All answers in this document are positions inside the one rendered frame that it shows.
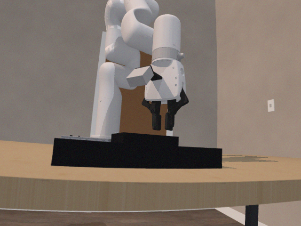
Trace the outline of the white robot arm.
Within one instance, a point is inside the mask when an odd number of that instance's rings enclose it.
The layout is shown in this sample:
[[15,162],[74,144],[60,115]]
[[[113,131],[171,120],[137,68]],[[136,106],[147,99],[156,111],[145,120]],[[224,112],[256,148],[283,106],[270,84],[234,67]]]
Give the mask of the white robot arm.
[[[181,62],[185,58],[185,53],[180,53],[180,20],[170,14],[157,18],[158,14],[155,0],[108,0],[104,53],[107,60],[115,63],[103,63],[99,69],[96,128],[91,137],[111,139],[111,134],[119,133],[122,104],[119,88],[135,89],[150,80],[162,79],[151,65],[140,67],[140,51],[152,55],[152,61],[168,57]],[[149,25],[154,20],[153,29]]]

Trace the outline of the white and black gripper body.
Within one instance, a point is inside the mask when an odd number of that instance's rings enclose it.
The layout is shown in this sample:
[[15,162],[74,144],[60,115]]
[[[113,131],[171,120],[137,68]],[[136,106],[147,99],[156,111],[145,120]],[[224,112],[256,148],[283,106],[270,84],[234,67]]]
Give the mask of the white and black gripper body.
[[180,92],[183,88],[186,93],[184,67],[176,59],[162,57],[154,59],[151,63],[154,72],[162,76],[161,80],[149,81],[145,85],[145,100],[161,101],[167,104],[168,100],[181,100]]

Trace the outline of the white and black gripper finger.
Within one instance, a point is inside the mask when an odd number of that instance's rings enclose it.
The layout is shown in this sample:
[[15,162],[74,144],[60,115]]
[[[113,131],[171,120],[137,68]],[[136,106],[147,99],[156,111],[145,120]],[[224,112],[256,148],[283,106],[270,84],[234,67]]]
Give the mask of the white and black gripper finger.
[[161,115],[160,115],[160,106],[161,101],[152,101],[151,104],[149,101],[142,101],[142,105],[147,107],[152,113],[152,129],[153,130],[161,130]]
[[181,100],[176,102],[176,99],[168,100],[167,101],[167,113],[165,115],[165,129],[166,130],[173,130],[174,127],[174,115],[177,111],[184,105],[186,105],[189,100],[182,88],[180,92]]

